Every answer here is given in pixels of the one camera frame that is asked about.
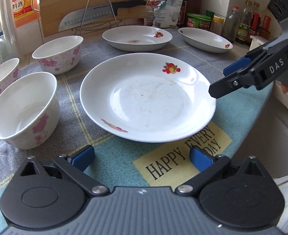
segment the bowl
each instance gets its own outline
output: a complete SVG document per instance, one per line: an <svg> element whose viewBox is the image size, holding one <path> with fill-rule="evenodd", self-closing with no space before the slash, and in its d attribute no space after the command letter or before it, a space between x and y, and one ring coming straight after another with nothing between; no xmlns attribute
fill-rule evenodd
<svg viewBox="0 0 288 235"><path fill-rule="evenodd" d="M12 83L0 94L0 140L31 149L46 141L59 121L57 80L36 72Z"/></svg>
<svg viewBox="0 0 288 235"><path fill-rule="evenodd" d="M164 47L172 35L151 26L119 26L104 32L103 39L120 50L148 52Z"/></svg>
<svg viewBox="0 0 288 235"><path fill-rule="evenodd" d="M0 65L0 94L19 78L19 58L13 58L2 63Z"/></svg>
<svg viewBox="0 0 288 235"><path fill-rule="evenodd" d="M80 61L82 42L81 36L61 37L41 45L32 57L43 71L62 74L73 69Z"/></svg>
<svg viewBox="0 0 288 235"><path fill-rule="evenodd" d="M231 42L215 33L198 28L180 28L183 39L193 47L213 53L225 53L233 48Z"/></svg>
<svg viewBox="0 0 288 235"><path fill-rule="evenodd" d="M210 122L216 99L209 95L209 85L179 59L131 53L93 68L82 82L80 100L104 130L138 142L163 143L190 137Z"/></svg>

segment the green lid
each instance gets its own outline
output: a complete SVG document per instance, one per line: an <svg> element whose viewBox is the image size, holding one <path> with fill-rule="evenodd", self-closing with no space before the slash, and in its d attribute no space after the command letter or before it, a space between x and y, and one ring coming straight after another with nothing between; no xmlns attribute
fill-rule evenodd
<svg viewBox="0 0 288 235"><path fill-rule="evenodd" d="M200 14L188 13L187 16L193 17L193 18L198 18L198 19L211 20L211 17L200 15Z"/></svg>
<svg viewBox="0 0 288 235"><path fill-rule="evenodd" d="M210 18L212 18L215 15L214 12L212 11L206 11L206 16L209 16Z"/></svg>

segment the large white plate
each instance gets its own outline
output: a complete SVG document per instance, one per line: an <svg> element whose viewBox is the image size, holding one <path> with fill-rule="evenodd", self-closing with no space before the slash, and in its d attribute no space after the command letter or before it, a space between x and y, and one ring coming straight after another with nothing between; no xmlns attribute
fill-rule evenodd
<svg viewBox="0 0 288 235"><path fill-rule="evenodd" d="M166 30L151 26L120 26L107 30L103 38L114 48L148 52L162 48L172 39Z"/></svg>
<svg viewBox="0 0 288 235"><path fill-rule="evenodd" d="M224 53L233 48L225 38L203 29L185 27L179 33L188 44L208 52Z"/></svg>
<svg viewBox="0 0 288 235"><path fill-rule="evenodd" d="M161 143L189 137L212 119L208 80L173 57L132 53L111 58L84 78L80 100L100 127L122 138Z"/></svg>

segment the metal bolt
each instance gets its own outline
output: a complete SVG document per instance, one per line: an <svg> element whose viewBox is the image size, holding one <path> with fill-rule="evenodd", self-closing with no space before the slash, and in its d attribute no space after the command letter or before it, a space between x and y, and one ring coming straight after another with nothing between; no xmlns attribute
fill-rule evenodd
<svg viewBox="0 0 288 235"><path fill-rule="evenodd" d="M103 185L97 185L92 188L94 194L105 194L108 192L108 188Z"/></svg>
<svg viewBox="0 0 288 235"><path fill-rule="evenodd" d="M190 186L189 184L182 184L182 185L178 186L178 191L180 193L190 193L193 191L193 187Z"/></svg>

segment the dark brown bottle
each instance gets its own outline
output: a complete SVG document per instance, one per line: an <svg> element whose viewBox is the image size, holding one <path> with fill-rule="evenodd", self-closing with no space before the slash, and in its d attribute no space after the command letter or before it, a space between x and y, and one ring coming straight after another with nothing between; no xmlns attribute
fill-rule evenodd
<svg viewBox="0 0 288 235"><path fill-rule="evenodd" d="M184 27L185 8L186 8L186 0L183 0L180 15L177 22L177 27Z"/></svg>

